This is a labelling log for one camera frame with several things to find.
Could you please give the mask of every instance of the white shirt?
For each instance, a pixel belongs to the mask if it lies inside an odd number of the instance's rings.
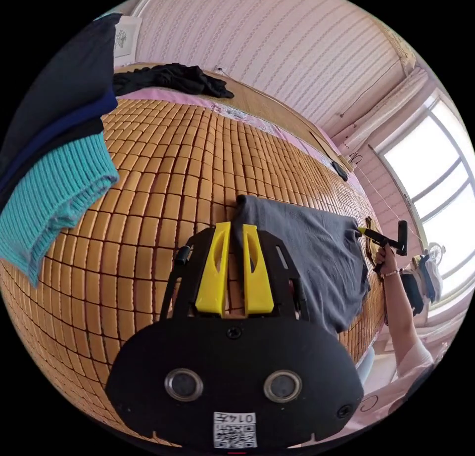
[[[416,378],[432,364],[433,359],[430,352],[418,339],[397,368],[397,379],[385,387],[365,395],[355,414],[340,432],[324,440],[314,441],[313,444],[341,438],[388,416],[391,406],[406,395]]]

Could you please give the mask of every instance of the pink bed sheet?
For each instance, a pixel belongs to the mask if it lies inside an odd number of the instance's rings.
[[[236,121],[241,121],[259,130],[277,136],[278,138],[283,139],[284,141],[288,141],[290,144],[294,145],[302,152],[308,154],[309,156],[317,160],[319,163],[325,165],[326,167],[334,171],[331,160],[311,145],[305,143],[301,139],[295,137],[294,135],[278,127],[277,125],[274,125],[273,123],[245,113],[229,105],[223,103],[216,103],[211,100],[200,98],[195,95],[190,95],[188,93],[182,93],[180,91],[164,90],[159,87],[150,87],[142,90],[137,90],[132,93],[120,96],[118,98],[128,98],[133,100],[161,100],[169,101],[171,103],[178,103],[181,105],[195,105],[202,106],[204,108],[209,108],[210,110],[214,111],[219,115],[231,118]],[[325,137],[325,139],[334,149],[334,151],[340,154],[338,148],[328,137],[328,135],[321,128],[318,128],[318,130],[322,133],[322,135]],[[362,194],[365,194],[354,173],[348,174],[348,182],[354,189],[356,189]]]

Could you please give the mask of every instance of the window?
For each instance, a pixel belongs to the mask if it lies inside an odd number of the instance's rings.
[[[378,155],[406,195],[424,247],[445,246],[439,265],[447,303],[475,282],[475,152],[464,126],[440,99]]]

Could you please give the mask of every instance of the person's arm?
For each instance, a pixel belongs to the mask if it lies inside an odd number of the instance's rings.
[[[382,263],[381,275],[398,270],[396,257],[391,247],[381,248],[377,263]],[[386,312],[389,334],[391,335],[396,366],[399,367],[407,353],[415,346],[419,337],[414,326],[411,304],[407,298],[399,273],[384,276]]]

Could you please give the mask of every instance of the qr code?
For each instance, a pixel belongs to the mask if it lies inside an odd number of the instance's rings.
[[[214,447],[256,448],[255,413],[214,413]]]

